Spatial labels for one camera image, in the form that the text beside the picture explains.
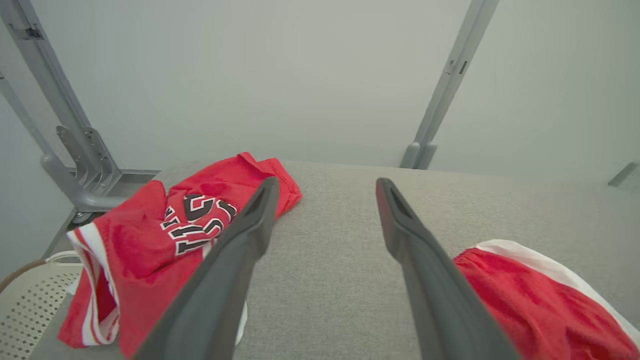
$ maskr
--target gray table surface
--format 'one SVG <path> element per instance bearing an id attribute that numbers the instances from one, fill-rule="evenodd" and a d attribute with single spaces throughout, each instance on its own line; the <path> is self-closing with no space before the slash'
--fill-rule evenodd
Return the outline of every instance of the gray table surface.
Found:
<path id="1" fill-rule="evenodd" d="M 156 179 L 167 188 L 210 164 Z M 417 359 L 399 265 L 387 253 L 374 194 L 388 177 L 450 256 L 502 238 L 585 278 L 640 325 L 640 199 L 612 188 L 526 184 L 501 177 L 284 161 L 303 194 L 275 224 L 255 267 L 235 359 Z M 121 359 L 117 344 L 73 350 L 56 339 L 68 299 L 32 359 Z"/>

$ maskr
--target metal frame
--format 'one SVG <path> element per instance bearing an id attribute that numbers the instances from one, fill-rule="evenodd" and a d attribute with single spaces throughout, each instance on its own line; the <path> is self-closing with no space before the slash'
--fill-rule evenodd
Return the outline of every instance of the metal frame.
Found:
<path id="1" fill-rule="evenodd" d="M 2 91 L 41 150 L 42 166 L 80 212 L 107 211 L 124 198 L 107 197 L 122 176 L 98 131 L 91 127 L 65 76 L 47 35 L 29 0 L 0 0 L 0 17 L 42 93 L 60 120 L 57 135 L 76 163 L 74 176 L 24 110 L 22 103 L 1 76 Z"/>
<path id="2" fill-rule="evenodd" d="M 471 1 L 415 139 L 407 146 L 400 167 L 423 170 L 429 167 L 438 149 L 433 138 L 471 65 L 471 59 L 476 53 L 499 1 Z"/>

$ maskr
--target laundry basket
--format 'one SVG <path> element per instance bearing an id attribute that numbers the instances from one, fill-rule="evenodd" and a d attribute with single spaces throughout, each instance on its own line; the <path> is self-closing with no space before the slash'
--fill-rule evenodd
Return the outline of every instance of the laundry basket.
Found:
<path id="1" fill-rule="evenodd" d="M 63 251 L 0 283 L 0 359 L 29 358 L 82 269 L 75 251 Z"/>

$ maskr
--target red and white clothing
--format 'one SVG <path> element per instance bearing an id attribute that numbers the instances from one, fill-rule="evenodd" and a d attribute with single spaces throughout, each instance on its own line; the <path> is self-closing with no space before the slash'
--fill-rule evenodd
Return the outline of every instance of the red and white clothing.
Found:
<path id="1" fill-rule="evenodd" d="M 71 347 L 112 343 L 131 357 L 222 231 L 267 177 L 276 217 L 302 198 L 277 159 L 248 153 L 209 165 L 165 193 L 151 181 L 122 205 L 68 233 L 84 271 L 58 338 Z"/>
<path id="2" fill-rule="evenodd" d="M 640 332 L 557 261 L 491 240 L 454 263 L 525 359 L 640 359 Z"/>

